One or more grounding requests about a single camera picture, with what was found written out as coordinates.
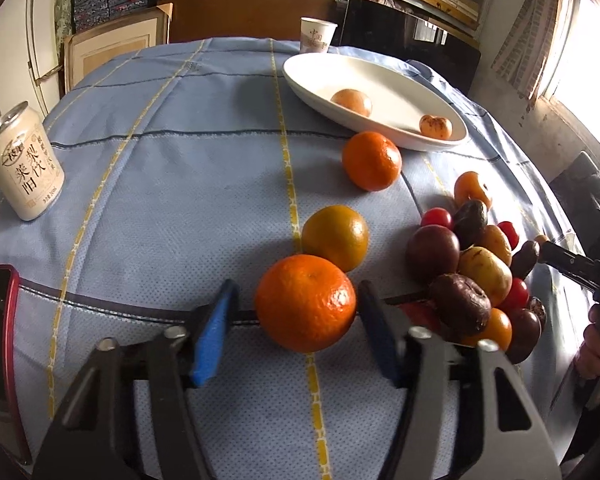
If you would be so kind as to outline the person's right hand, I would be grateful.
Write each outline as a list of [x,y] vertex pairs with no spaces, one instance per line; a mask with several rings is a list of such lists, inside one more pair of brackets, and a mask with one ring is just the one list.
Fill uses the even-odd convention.
[[600,377],[600,331],[595,326],[599,316],[600,305],[594,304],[588,311],[590,324],[583,332],[583,342],[574,358],[574,367],[585,380]]

